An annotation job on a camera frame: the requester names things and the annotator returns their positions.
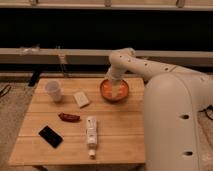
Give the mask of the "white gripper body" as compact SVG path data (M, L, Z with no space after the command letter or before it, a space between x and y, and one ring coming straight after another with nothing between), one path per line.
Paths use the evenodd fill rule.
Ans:
M106 77L109 80L112 87L112 96L118 95L119 86L124 74L124 70L116 67L110 67L107 71Z

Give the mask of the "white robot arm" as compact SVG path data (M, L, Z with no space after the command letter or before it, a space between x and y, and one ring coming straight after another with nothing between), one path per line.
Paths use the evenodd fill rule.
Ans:
M213 105L213 78L182 66L138 59L132 48L111 51L109 61L111 83L127 71L146 82L146 171L203 171L198 113Z

